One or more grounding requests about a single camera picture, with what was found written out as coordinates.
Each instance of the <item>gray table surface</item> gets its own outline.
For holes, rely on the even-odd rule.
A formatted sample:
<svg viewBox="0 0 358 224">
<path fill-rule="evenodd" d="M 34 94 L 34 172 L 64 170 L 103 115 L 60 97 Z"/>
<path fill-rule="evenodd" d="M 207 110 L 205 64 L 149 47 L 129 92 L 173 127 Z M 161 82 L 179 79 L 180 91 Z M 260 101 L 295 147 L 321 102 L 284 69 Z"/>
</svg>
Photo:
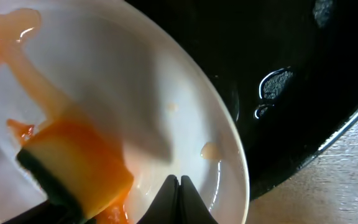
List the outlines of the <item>gray table surface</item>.
<svg viewBox="0 0 358 224">
<path fill-rule="evenodd" d="M 251 203 L 247 224 L 276 223 L 358 224 L 358 122 L 311 164 Z"/>
</svg>

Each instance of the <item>black surface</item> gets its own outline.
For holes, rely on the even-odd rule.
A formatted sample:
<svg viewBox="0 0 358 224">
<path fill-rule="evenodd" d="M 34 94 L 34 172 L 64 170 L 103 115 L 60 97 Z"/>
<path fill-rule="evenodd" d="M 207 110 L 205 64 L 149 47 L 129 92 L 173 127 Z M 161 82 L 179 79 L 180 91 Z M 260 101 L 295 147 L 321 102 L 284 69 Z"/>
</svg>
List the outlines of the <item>black surface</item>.
<svg viewBox="0 0 358 224">
<path fill-rule="evenodd" d="M 358 0 L 318 0 L 314 11 L 312 0 L 127 2 L 166 30 L 221 94 L 246 150 L 251 198 L 321 153 L 358 109 Z M 287 67 L 292 78 L 255 119 L 264 104 L 259 83 Z"/>
</svg>

